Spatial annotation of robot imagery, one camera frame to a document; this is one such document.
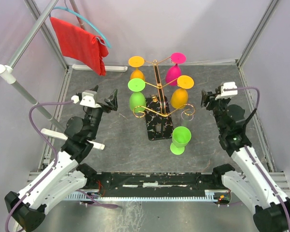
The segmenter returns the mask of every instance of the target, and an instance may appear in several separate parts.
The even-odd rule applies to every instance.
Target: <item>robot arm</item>
[[[214,168],[213,175],[248,207],[260,232],[283,232],[288,229],[283,207],[286,206],[290,217],[290,199],[263,167],[246,136],[247,123],[256,109],[245,119],[244,109],[229,105],[231,97],[237,95],[236,89],[235,82],[228,82],[219,86],[215,93],[203,90],[201,104],[213,111],[219,130],[219,143],[240,166],[249,184],[229,164]]]
[[[96,101],[98,86],[72,97],[74,103],[87,107],[85,117],[72,117],[67,122],[65,135],[68,137],[58,153],[58,161],[52,161],[39,176],[18,193],[9,192],[5,196],[8,211],[23,199],[14,210],[13,218],[30,232],[35,230],[44,220],[45,215],[66,196],[87,183],[87,176],[95,172],[80,162],[89,154],[93,144],[89,140],[96,138],[103,112],[117,110],[117,89],[105,99],[107,105]],[[76,170],[68,177],[63,177],[71,170]],[[31,193],[29,189],[38,184]]]

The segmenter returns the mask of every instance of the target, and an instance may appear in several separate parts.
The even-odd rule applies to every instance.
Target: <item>cable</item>
[[[255,109],[251,112],[251,114],[249,115],[249,120],[251,120],[251,118],[254,116],[254,114],[257,111],[257,108],[259,106],[259,100],[260,100],[260,91],[257,87],[239,87],[239,88],[225,88],[224,91],[234,91],[234,90],[247,90],[247,89],[254,89],[257,92],[257,102],[256,102],[256,107]]]
[[[229,205],[229,203],[231,202],[232,200],[232,196],[231,196],[231,190],[229,189],[228,192],[225,194],[225,195],[221,195],[219,198],[218,198],[218,201],[215,203],[218,205],[218,207],[220,205]],[[228,203],[226,204],[223,204],[221,203],[221,201],[227,201]]]
[[[288,223],[288,230],[290,232],[290,216],[289,216],[289,212],[287,210],[287,207],[284,203],[284,201],[282,200],[281,196],[278,194],[278,191],[276,190],[276,188],[274,187],[274,185],[272,184],[272,182],[270,181],[270,179],[267,177],[267,175],[263,172],[262,168],[260,167],[260,165],[258,163],[256,163],[255,158],[253,157],[253,155],[250,153],[248,147],[245,145],[245,150],[248,153],[249,157],[251,158],[251,160],[255,163],[257,169],[259,170],[259,172],[261,173],[261,175],[264,177],[264,179],[266,180],[266,182],[269,184],[269,186],[271,187],[273,193],[276,195],[276,197],[278,198],[282,208],[284,209],[285,215],[286,215],[286,219],[287,219],[287,223]]]
[[[101,184],[100,180],[98,180],[98,182],[96,182],[96,183],[99,185],[99,194],[100,194],[101,197],[103,197],[104,194],[105,194],[104,186]]]
[[[39,131],[39,129],[36,127],[36,125],[34,124],[33,120],[32,120],[32,111],[35,108],[38,108],[40,106],[44,106],[44,105],[66,105],[66,104],[71,104],[73,103],[73,101],[66,101],[66,102],[46,102],[46,103],[41,103],[41,104],[37,104],[35,106],[33,106],[30,111],[29,111],[29,121],[31,123],[31,125],[33,126],[33,128],[36,130],[36,132],[43,138],[43,140],[53,149],[54,154],[55,154],[55,161],[54,161],[54,165],[53,167],[55,167],[55,165],[58,162],[58,153],[55,150],[55,148],[53,147],[53,145],[47,140],[47,138]],[[5,221],[5,231],[6,232],[10,232],[9,231],[9,222],[11,219],[12,214],[14,213],[14,211],[16,210],[16,208],[23,202],[23,200],[27,197],[27,194],[30,194],[51,172],[53,171],[53,168],[51,168],[35,185],[33,185],[28,192],[14,205],[14,207],[11,209],[6,221]]]
[[[82,190],[77,190],[77,192],[80,192],[82,194],[84,194],[85,196],[87,196],[89,199],[91,199],[95,204],[88,204],[90,206],[102,206],[103,208],[108,208],[108,209],[116,209],[118,208],[117,204],[101,204],[99,202],[97,202],[92,196],[89,196],[87,193],[85,193]]]
[[[47,145],[49,145],[49,147],[54,151],[54,155],[55,155],[55,160],[54,160],[54,165],[53,167],[56,166],[57,162],[58,162],[58,152],[55,150],[55,148],[53,147],[53,145],[49,142],[49,140],[40,132],[40,130],[36,127],[36,125],[33,122],[32,119],[32,111],[35,108],[38,108],[40,106],[45,106],[45,105],[67,105],[67,104],[71,104],[74,101],[65,101],[65,102],[45,102],[45,103],[40,103],[37,104],[35,106],[33,106],[30,110],[29,110],[29,121],[32,125],[32,127],[35,129],[35,131],[42,137],[42,139],[47,143]]]
[[[87,112],[86,112],[86,110],[85,110],[85,107],[86,107],[86,106],[83,106],[83,111],[84,111],[84,113],[87,115]]]
[[[257,92],[257,102],[255,106],[255,109],[257,109],[259,106],[259,101],[260,101],[260,90],[257,87],[225,88],[224,91],[247,90],[247,89],[254,89]]]

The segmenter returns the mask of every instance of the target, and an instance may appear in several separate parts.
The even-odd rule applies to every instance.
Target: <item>black marble base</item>
[[[169,103],[166,97],[165,105],[166,105],[166,113],[170,112]],[[154,102],[152,98],[146,98],[146,107],[152,109],[156,112],[161,111],[161,105],[159,101]],[[173,133],[173,123],[171,115],[167,117],[162,117],[157,115],[149,110],[147,110],[145,115],[146,127],[148,139],[151,141],[161,140],[161,139],[171,139]]]

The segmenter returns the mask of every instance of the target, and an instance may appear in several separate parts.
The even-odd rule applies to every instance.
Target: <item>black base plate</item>
[[[83,189],[98,189],[96,181],[100,181],[104,197],[204,197],[206,189],[227,189],[216,184],[213,175],[202,173],[102,172],[94,177],[95,181],[89,179]],[[157,187],[144,188],[144,183]]]
[[[170,112],[169,103],[166,97],[166,113]],[[146,107],[152,109],[156,112],[161,111],[160,102],[154,102],[152,98],[146,98]],[[148,139],[151,141],[160,140],[160,139],[171,139],[173,133],[173,123],[171,115],[167,117],[159,116],[151,111],[145,111],[145,120],[147,126]],[[161,124],[164,124],[163,132],[161,132]]]

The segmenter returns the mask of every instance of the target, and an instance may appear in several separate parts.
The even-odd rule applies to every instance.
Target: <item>pink wine glass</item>
[[[171,67],[166,73],[165,81],[166,83],[170,83],[171,81],[177,79],[181,76],[182,72],[178,67],[179,64],[185,63],[186,57],[184,54],[180,52],[175,52],[171,55],[171,61],[175,63],[173,67]],[[177,86],[177,81],[173,81],[170,83],[171,86]]]

